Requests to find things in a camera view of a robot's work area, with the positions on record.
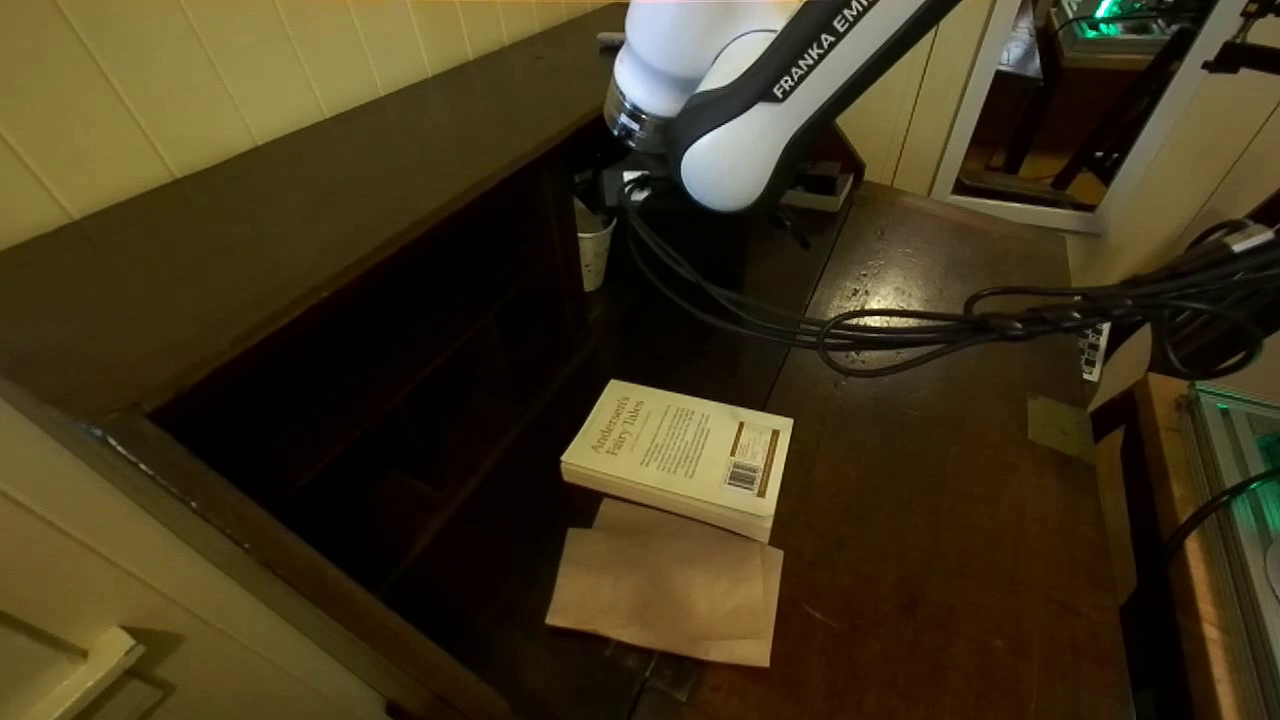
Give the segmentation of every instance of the book cover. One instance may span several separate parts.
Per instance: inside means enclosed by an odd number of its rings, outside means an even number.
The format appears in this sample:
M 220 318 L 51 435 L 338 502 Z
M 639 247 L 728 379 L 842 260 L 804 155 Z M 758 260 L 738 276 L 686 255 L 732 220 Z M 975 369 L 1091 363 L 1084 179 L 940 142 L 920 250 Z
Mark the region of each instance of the book cover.
M 570 484 L 770 539 L 794 420 L 612 379 L 561 455 Z

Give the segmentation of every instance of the wooden cabinet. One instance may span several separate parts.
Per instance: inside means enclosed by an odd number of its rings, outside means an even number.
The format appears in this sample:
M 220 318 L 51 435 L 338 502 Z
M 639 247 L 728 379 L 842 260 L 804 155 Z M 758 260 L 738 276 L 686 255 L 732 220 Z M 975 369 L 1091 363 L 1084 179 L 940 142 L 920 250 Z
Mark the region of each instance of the wooden cabinet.
M 571 171 L 603 138 L 616 23 L 561 23 L 0 250 L 0 370 L 410 711 L 512 709 L 486 669 L 497 604 L 535 604 L 582 512 L 556 455 L 603 370 Z

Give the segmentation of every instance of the wooden panel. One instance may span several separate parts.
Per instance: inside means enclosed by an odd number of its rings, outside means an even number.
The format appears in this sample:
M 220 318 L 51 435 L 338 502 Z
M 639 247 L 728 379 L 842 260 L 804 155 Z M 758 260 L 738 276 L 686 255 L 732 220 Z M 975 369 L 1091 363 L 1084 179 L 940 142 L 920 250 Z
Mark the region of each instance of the wooden panel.
M 89 51 L 153 133 L 175 171 L 197 171 L 254 142 L 173 0 L 60 0 Z
M 916 113 L 932 34 L 926 34 L 882 84 L 874 84 L 843 116 L 842 128 L 868 158 L 868 179 L 893 182 L 908 125 Z
M 0 337 L 0 369 L 89 414 L 201 379 L 593 125 L 595 27 L 603 16 L 0 255 L 0 322 L 26 326 Z
M 460 10 L 471 57 L 503 46 L 503 0 L 463 0 Z
M 1124 500 L 1124 429 L 1098 438 L 1098 496 L 1106 502 L 1106 529 L 1109 529 L 1109 559 L 1114 559 L 1114 589 L 1116 609 L 1135 589 L 1131 567 L 1131 525 L 1127 525 L 1127 500 Z
M 126 626 L 108 626 L 89 655 L 32 709 L 32 720 L 85 714 L 150 646 Z
M 993 16 L 993 0 L 966 0 L 932 30 L 920 100 L 912 113 L 912 128 L 903 136 L 895 174 L 893 174 L 895 187 L 920 192 L 920 194 L 932 187 L 987 16 Z
M 430 75 L 430 46 L 412 0 L 355 0 L 355 23 L 386 92 Z
M 417 27 L 430 43 L 433 73 L 446 73 L 471 57 L 458 0 L 412 0 L 412 9 L 417 9 Z
M 1141 449 L 1153 471 L 1153 500 L 1162 533 L 1171 533 L 1207 496 L 1204 461 L 1197 455 L 1197 435 L 1183 414 L 1190 384 L 1168 374 L 1147 374 L 1135 386 L 1141 404 Z M 1241 613 L 1241 589 L 1231 580 L 1231 559 L 1225 533 L 1213 525 L 1190 534 L 1183 553 L 1168 567 L 1171 609 L 1190 658 L 1192 714 L 1258 720 L 1269 714 L 1259 694 L 1259 663 L 1251 658 L 1248 618 Z
M 325 113 L 345 113 L 380 96 L 350 0 L 281 0 L 281 16 L 309 64 Z
M 541 2 L 545 23 L 563 23 L 563 20 L 595 9 L 593 0 L 535 0 L 535 2 Z
M 40 694 L 72 676 L 81 658 L 85 655 L 77 655 L 77 646 L 0 613 L 0 714 L 26 714 Z
M 184 0 L 184 9 L 256 142 L 325 116 L 276 0 Z
M 0 16 L 0 128 L 72 213 L 173 174 L 58 2 L 0 0 Z
M 91 646 L 113 622 L 150 626 L 143 641 L 173 646 L 153 673 L 175 684 L 168 702 L 175 714 L 244 709 L 377 714 L 380 701 L 369 688 L 341 676 L 329 655 L 318 663 L 306 636 L 215 576 L 11 404 L 0 404 L 0 429 L 11 468 L 0 484 L 0 562 L 26 576 L 26 583 L 0 583 L 0 604 L 16 618 L 81 646 Z
M 1225 182 L 1190 224 L 1190 236 L 1204 233 L 1215 220 L 1248 217 L 1277 187 L 1280 187 L 1280 100 L 1271 102 L 1269 125 L 1244 147 L 1241 164 L 1225 174 Z
M 541 0 L 503 0 L 509 43 L 545 27 Z
M 1143 136 L 1131 142 L 1127 164 L 1101 205 L 1106 236 L 1072 245 L 1076 282 L 1121 280 L 1175 255 L 1182 240 L 1197 233 L 1190 228 L 1197 213 L 1280 107 L 1280 84 L 1269 73 L 1201 73 L 1241 27 L 1241 2 L 1244 0 L 1215 2 L 1183 73 L 1168 84 Z M 1259 23 L 1251 41 L 1280 43 L 1280 27 Z
M 0 133 L 0 247 L 72 220 L 32 164 Z
M 441 691 L 468 714 L 497 714 L 497 709 L 503 709 L 488 684 L 426 641 L 404 615 L 390 613 L 372 590 L 355 589 L 300 534 L 284 533 L 276 517 L 239 496 L 225 474 L 194 461 L 155 422 L 126 420 L 118 431 L 121 445 L 137 449 L 168 484 L 141 478 L 129 496 L 184 534 L 215 571 L 254 589 L 254 600 L 290 615 L 318 646 L 362 673 L 377 691 L 410 709 Z
M 85 720 L 153 720 L 166 701 L 168 701 L 166 684 L 121 676 L 121 684 L 108 688 L 101 702 L 85 711 Z

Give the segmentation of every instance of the dark wooden surface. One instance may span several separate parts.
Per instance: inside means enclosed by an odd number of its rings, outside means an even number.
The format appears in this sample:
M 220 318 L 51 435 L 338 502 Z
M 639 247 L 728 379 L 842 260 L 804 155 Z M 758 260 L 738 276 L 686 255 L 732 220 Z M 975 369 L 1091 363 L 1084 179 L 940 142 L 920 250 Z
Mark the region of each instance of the dark wooden surface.
M 961 306 L 1066 282 L 1066 245 L 860 187 L 813 315 Z M 770 673 L 708 669 L 686 714 L 1131 714 L 1091 468 L 1027 445 L 1027 397 L 1079 398 L 1072 341 L 975 349 L 893 379 L 794 355 Z
M 0 370 L 155 408 L 599 116 L 593 10 L 0 255 Z
M 817 280 L 842 240 L 843 217 L 763 213 L 705 217 L 658 213 L 651 228 L 714 282 L 804 315 Z M 770 408 L 783 370 L 783 343 L 754 343 L 716 331 L 675 306 L 631 260 L 631 233 L 616 233 L 609 282 L 588 301 L 609 337 L 609 370 L 675 392 Z

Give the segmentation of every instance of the black clamp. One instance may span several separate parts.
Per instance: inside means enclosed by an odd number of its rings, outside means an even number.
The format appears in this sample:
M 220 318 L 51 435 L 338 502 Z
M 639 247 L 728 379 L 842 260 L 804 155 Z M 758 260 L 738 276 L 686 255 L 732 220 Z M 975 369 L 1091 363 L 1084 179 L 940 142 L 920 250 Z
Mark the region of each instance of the black clamp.
M 1241 30 L 1204 64 L 1204 73 L 1225 75 L 1225 73 L 1251 69 L 1251 73 L 1280 75 L 1280 46 L 1248 43 L 1251 23 L 1263 16 L 1280 16 L 1280 0 L 1248 0 L 1241 9 Z

